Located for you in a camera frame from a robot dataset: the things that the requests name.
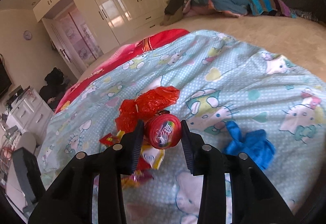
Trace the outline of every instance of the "white chest of drawers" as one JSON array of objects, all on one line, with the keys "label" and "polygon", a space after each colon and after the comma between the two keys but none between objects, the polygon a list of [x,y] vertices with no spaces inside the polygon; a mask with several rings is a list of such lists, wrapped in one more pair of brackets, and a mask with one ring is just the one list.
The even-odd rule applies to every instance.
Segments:
[{"label": "white chest of drawers", "polygon": [[9,127],[17,125],[22,134],[32,132],[36,136],[37,144],[41,145],[46,136],[48,122],[54,114],[51,108],[33,88],[30,88],[12,107],[7,125]]}]

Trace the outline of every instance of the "silver screw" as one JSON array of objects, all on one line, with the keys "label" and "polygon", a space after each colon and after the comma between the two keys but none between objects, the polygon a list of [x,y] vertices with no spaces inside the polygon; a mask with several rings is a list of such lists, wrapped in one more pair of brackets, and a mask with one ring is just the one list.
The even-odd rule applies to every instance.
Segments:
[{"label": "silver screw", "polygon": [[76,158],[81,160],[81,159],[85,158],[85,156],[86,156],[85,152],[78,152],[76,155]]},{"label": "silver screw", "polygon": [[121,145],[121,144],[115,144],[115,145],[113,146],[113,149],[114,149],[114,150],[120,150],[120,149],[122,149],[122,145]]},{"label": "silver screw", "polygon": [[246,153],[241,152],[239,154],[239,158],[242,159],[242,160],[246,160],[248,158],[248,155]]},{"label": "silver screw", "polygon": [[202,149],[205,150],[205,151],[210,151],[211,150],[211,146],[208,145],[208,144],[205,144],[202,146]]}]

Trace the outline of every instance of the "beige bedspread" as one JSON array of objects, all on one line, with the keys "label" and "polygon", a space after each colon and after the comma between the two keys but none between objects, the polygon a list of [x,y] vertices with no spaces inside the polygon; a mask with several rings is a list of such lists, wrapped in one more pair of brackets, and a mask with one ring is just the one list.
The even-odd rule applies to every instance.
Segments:
[{"label": "beige bedspread", "polygon": [[[226,18],[217,13],[185,18],[169,26],[155,26],[146,34],[138,35],[127,43],[174,28],[189,31],[208,29],[230,34],[238,40],[263,47],[270,52],[281,53],[293,63],[308,69],[326,81],[326,28],[315,22],[301,18],[271,16]],[[87,78],[116,50],[117,48],[100,57],[84,72],[79,81]]]}]

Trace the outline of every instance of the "hello kitty blanket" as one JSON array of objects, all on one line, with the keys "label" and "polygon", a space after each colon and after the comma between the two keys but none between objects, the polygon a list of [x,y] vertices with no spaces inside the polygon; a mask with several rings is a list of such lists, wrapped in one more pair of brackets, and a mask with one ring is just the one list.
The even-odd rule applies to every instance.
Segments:
[{"label": "hello kitty blanket", "polygon": [[[98,140],[117,132],[114,119],[124,99],[172,85],[181,93],[170,112],[220,150],[232,140],[225,128],[228,120],[236,121],[244,134],[267,132],[276,154],[265,174],[295,212],[325,157],[326,84],[283,55],[223,33],[200,30],[177,37],[156,49],[145,39],[142,46],[147,49],[129,52],[129,60],[118,59],[109,71],[98,69],[69,91],[38,157],[44,185],[48,187],[77,152],[103,150]],[[166,150],[160,169],[152,174],[154,180],[123,191],[128,223],[196,223],[203,178],[187,170],[181,143]],[[231,223],[227,175],[226,187],[226,223]],[[96,198],[94,185],[93,223]]]}]

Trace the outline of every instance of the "red round container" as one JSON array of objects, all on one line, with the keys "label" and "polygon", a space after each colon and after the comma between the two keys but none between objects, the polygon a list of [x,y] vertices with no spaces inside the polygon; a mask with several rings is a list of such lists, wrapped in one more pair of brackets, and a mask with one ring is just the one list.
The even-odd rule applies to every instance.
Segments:
[{"label": "red round container", "polygon": [[180,120],[172,114],[153,117],[145,125],[145,138],[156,149],[176,146],[181,139]]}]

